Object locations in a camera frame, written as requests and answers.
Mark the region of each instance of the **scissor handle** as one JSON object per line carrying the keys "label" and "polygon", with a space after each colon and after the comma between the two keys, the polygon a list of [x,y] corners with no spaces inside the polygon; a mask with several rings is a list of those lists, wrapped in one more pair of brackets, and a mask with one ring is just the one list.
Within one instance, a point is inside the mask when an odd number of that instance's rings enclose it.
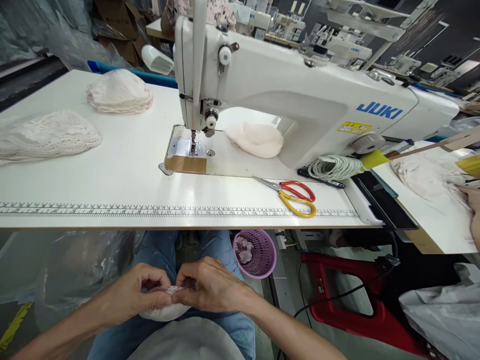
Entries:
{"label": "scissor handle", "polygon": [[[288,190],[289,192],[294,194],[297,198],[304,199],[304,200],[307,200],[309,202],[314,202],[315,201],[314,192],[307,185],[301,183],[300,181],[283,181],[283,182],[280,183],[280,185],[281,185],[281,188],[283,190]],[[287,186],[287,185],[298,185],[303,190],[305,190],[308,193],[308,196],[310,196],[310,197],[306,197],[302,193],[298,192],[294,188],[291,188],[290,186]]]}
{"label": "scissor handle", "polygon": [[[308,200],[288,195],[286,192],[283,192],[283,190],[280,190],[278,192],[278,197],[286,205],[286,207],[290,209],[290,211],[292,213],[294,213],[295,215],[297,215],[301,218],[313,218],[317,214],[316,206]],[[298,211],[296,208],[293,207],[293,205],[290,203],[289,200],[294,201],[296,203],[301,203],[301,204],[307,205],[310,208],[310,213],[306,214],[306,213]]]}

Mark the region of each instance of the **red plastic stool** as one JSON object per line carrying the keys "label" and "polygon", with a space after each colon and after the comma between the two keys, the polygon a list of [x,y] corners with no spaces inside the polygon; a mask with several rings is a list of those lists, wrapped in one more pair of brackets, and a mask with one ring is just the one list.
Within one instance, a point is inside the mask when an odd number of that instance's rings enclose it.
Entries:
{"label": "red plastic stool", "polygon": [[[376,264],[371,261],[350,260],[313,252],[302,252],[301,262],[310,266],[318,285],[317,300],[310,303],[332,297],[327,284],[327,269],[357,276],[364,283],[380,274]],[[383,284],[384,279],[378,278],[365,287],[373,308],[373,315],[344,311],[335,307],[332,301],[325,301],[312,306],[310,308],[311,315],[319,323],[342,329],[347,333],[376,339],[409,353],[428,358],[427,352],[397,321],[384,303],[376,297],[380,294]]]}

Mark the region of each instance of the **warning label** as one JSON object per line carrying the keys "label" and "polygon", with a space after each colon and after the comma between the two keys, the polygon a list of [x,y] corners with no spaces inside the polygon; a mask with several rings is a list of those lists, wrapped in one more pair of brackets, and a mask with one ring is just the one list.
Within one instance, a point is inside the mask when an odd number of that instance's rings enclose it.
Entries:
{"label": "warning label", "polygon": [[363,134],[368,131],[372,125],[361,124],[358,122],[344,122],[342,126],[340,126],[337,131],[342,133],[350,133],[350,134]]}

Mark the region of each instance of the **juki logo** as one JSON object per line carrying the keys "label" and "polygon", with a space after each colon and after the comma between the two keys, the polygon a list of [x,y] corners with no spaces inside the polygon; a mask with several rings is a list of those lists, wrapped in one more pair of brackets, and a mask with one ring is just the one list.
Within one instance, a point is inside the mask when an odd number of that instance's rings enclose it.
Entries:
{"label": "juki logo", "polygon": [[370,105],[365,106],[365,104],[360,104],[357,108],[358,111],[363,111],[364,113],[369,113],[377,116],[384,116],[387,119],[395,119],[398,115],[404,111],[387,105],[382,105],[379,102],[372,101]]}

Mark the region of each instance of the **white cord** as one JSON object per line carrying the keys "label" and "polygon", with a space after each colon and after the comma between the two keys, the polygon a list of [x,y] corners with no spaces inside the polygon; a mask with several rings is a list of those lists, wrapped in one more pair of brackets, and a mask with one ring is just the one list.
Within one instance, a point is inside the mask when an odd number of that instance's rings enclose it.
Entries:
{"label": "white cord", "polygon": [[339,155],[319,156],[308,166],[308,174],[315,179],[342,181],[365,170],[362,162],[353,157]]}

